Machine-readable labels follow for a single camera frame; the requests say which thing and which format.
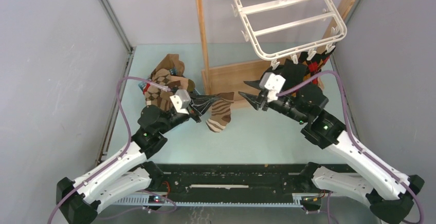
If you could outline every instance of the white plastic drying rack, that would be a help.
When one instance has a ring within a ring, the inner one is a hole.
[[[298,3],[308,2],[310,0],[276,0],[272,2],[265,2],[265,3],[247,6],[247,7],[242,6],[241,0],[233,0],[233,1],[234,1],[234,5],[232,4],[232,8],[233,8],[234,16],[237,17],[239,15],[242,24],[245,27],[245,31],[242,31],[245,41],[248,42],[250,40],[253,49],[255,50],[255,53],[261,59],[266,61],[271,61],[271,66],[273,66],[274,68],[277,67],[278,65],[277,59],[288,57],[288,56],[291,56],[291,59],[294,61],[295,64],[297,64],[298,63],[297,53],[303,51],[308,52],[308,57],[307,57],[308,60],[311,60],[313,58],[313,56],[316,54],[316,49],[318,47],[325,46],[326,51],[331,52],[335,48],[335,45],[333,44],[339,42],[347,35],[347,27],[332,0],[324,0],[328,9],[324,8],[320,15],[286,23],[283,25],[257,30],[257,31],[254,31],[253,28],[251,27],[247,15],[274,10],[278,8],[289,7]],[[315,42],[296,46],[275,53],[265,53],[262,50],[259,41],[257,39],[257,37],[261,35],[289,29],[292,27],[297,27],[300,25],[312,23],[319,20],[325,21],[327,18],[330,17],[335,20],[337,26],[331,28],[330,37],[325,39],[320,39]]]

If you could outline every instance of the robotic arm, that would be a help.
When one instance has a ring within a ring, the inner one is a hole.
[[[138,120],[140,128],[122,157],[115,154],[88,173],[74,180],[63,178],[57,184],[57,203],[81,183],[75,193],[60,206],[69,224],[88,224],[107,206],[135,191],[156,190],[163,181],[163,172],[147,161],[167,142],[163,136],[172,128],[192,118],[201,122],[200,116],[219,98],[216,96],[190,95],[186,90],[174,91],[173,108],[164,112],[157,106],[146,106]],[[120,149],[124,151],[127,144]],[[90,175],[103,170],[91,180]]]
[[[353,137],[360,149],[351,141],[346,126],[324,110],[327,97],[315,84],[309,83],[295,93],[278,97],[281,89],[289,89],[302,82],[305,65],[286,60],[276,70],[266,70],[258,81],[246,81],[260,90],[255,96],[239,92],[256,110],[269,108],[306,124],[301,130],[305,138],[323,150],[343,158],[365,180],[344,176],[310,162],[301,172],[312,184],[321,189],[337,192],[367,205],[372,213],[388,223],[400,223],[410,212],[413,199],[405,184],[418,194],[424,181],[418,175],[407,176],[394,169]],[[394,179],[382,166],[399,178]]]

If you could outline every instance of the wooden rod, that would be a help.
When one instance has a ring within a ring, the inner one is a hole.
[[[205,64],[205,81],[203,81],[206,95],[210,95],[209,56],[207,52],[206,27],[203,13],[203,0],[195,0],[197,4],[198,25],[200,26],[200,39],[202,42],[203,60]]]
[[[354,3],[356,3],[356,0],[341,0],[341,2],[339,3],[338,12],[343,20],[347,18],[348,14],[351,11],[351,8],[354,6]],[[330,37],[331,28],[336,26],[337,26],[336,21],[332,19],[322,38],[325,39]],[[325,46],[318,47],[316,51],[317,53],[323,53],[325,51]]]

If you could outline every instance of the striped sock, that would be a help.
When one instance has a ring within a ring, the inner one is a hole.
[[[214,133],[219,133],[224,130],[226,125],[230,122],[230,106],[233,103],[234,93],[221,93],[217,96],[220,97],[220,99],[212,104],[212,115],[206,121],[207,126]]]

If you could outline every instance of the wooden stand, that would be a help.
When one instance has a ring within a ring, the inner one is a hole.
[[[198,13],[198,24],[200,27],[200,37],[202,42],[203,59],[205,69],[202,70],[203,84],[207,95],[217,94],[220,92],[238,92],[257,94],[256,90],[246,86],[243,81],[257,80],[263,71],[270,66],[269,61],[252,61],[238,64],[231,64],[220,67],[209,68],[209,57],[207,50],[206,28],[203,14],[202,0],[195,0]],[[338,11],[342,18],[345,19],[356,0],[341,0]],[[330,36],[330,28],[336,26],[334,20],[330,22],[328,29],[325,31],[323,38]],[[324,52],[325,47],[318,47],[317,52]],[[235,95],[235,104],[232,107],[247,106],[248,103],[239,95]]]

